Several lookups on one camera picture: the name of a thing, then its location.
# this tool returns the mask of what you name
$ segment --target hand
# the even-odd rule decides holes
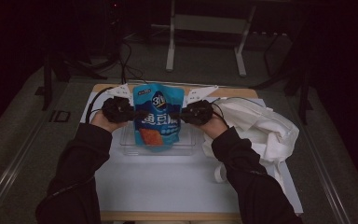
[[[103,112],[100,110],[95,113],[94,118],[91,120],[91,124],[98,126],[112,133],[114,130],[119,129],[127,125],[127,122],[113,123],[109,122],[107,118],[103,115]]]
[[[203,130],[212,139],[215,139],[217,136],[219,136],[220,134],[222,134],[227,130],[227,126],[225,122],[222,121],[222,119],[217,117],[215,114],[212,115],[212,118],[206,124],[196,127]]]

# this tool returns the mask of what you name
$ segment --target gray carpet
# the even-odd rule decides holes
[[[174,71],[167,73],[168,45],[161,39],[163,35],[149,44],[129,40],[132,53],[128,65],[142,71],[142,78],[147,81],[247,87],[269,78],[263,51],[270,38],[263,35],[251,35],[246,43],[243,56],[249,73],[247,77],[238,76],[229,44],[199,43],[201,47],[195,47],[188,40],[178,41]],[[273,67],[279,65],[290,46],[284,37],[280,41],[268,53]],[[123,51],[125,58],[128,49],[123,47]],[[140,76],[138,70],[127,71],[127,78],[133,77],[131,71]],[[76,76],[76,71],[72,73],[74,76],[69,83],[54,81],[54,101],[48,111],[42,112],[43,99],[34,96],[43,80],[42,70],[38,71],[0,119],[0,178],[17,152],[28,148],[23,154],[20,171],[13,176],[11,188],[6,188],[0,198],[0,224],[35,223],[34,209],[54,175],[58,156],[76,132],[92,87],[96,83],[118,83],[121,70],[116,65],[101,71],[109,77],[106,81]],[[287,163],[303,205],[304,222],[358,223],[358,174],[317,92],[310,91],[313,110],[307,114],[309,124],[303,125],[296,113],[298,96],[286,97],[282,92],[284,83],[285,80],[257,93],[269,107],[300,128],[295,152]],[[65,123],[48,122],[52,110],[70,111],[71,117]]]

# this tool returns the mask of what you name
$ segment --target person's left hand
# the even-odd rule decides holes
[[[120,122],[120,123],[109,122],[109,120],[107,120],[107,118],[103,115],[103,112],[98,111],[97,113],[95,113],[94,118],[92,118],[90,124],[103,128],[108,132],[112,133],[114,130],[126,126],[127,122]]]

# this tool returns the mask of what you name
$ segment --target white metal table leg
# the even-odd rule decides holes
[[[245,45],[246,37],[249,34],[249,29],[251,28],[254,14],[255,14],[255,6],[252,7],[251,12],[249,13],[248,20],[245,26],[243,27],[242,40],[240,44],[234,48],[235,58],[237,59],[237,66],[238,66],[238,71],[240,73],[240,77],[246,77],[245,64],[242,58],[242,50],[243,50],[243,46]]]
[[[171,1],[170,45],[168,46],[167,65],[165,67],[167,72],[173,71],[173,59],[175,56],[174,31],[175,31],[175,0],[172,0]]]

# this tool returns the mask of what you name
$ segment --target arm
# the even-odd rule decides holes
[[[243,223],[302,223],[248,139],[240,139],[234,128],[228,129],[216,116],[199,128],[213,139],[213,153],[226,166],[227,180],[238,193]]]
[[[109,159],[112,132],[126,123],[110,123],[102,112],[80,124],[62,152],[47,197],[37,206],[39,224],[100,223],[95,172]]]

